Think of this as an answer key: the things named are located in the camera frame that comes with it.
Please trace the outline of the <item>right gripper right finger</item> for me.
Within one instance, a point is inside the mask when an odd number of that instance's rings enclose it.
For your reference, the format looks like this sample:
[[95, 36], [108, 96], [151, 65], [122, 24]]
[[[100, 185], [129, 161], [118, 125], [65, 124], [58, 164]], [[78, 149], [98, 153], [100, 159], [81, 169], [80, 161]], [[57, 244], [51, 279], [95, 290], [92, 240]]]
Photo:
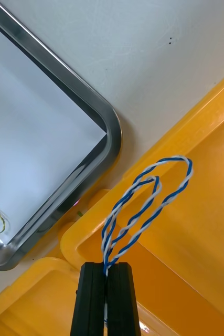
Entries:
[[140, 335], [132, 268], [114, 264], [108, 274], [108, 335]]

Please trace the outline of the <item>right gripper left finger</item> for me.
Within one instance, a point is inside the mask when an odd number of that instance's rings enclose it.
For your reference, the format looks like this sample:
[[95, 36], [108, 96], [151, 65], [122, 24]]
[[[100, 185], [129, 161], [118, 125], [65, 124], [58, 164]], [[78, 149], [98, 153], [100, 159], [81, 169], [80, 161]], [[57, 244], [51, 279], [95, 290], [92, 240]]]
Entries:
[[104, 335], [105, 275], [103, 263], [82, 265], [70, 335]]

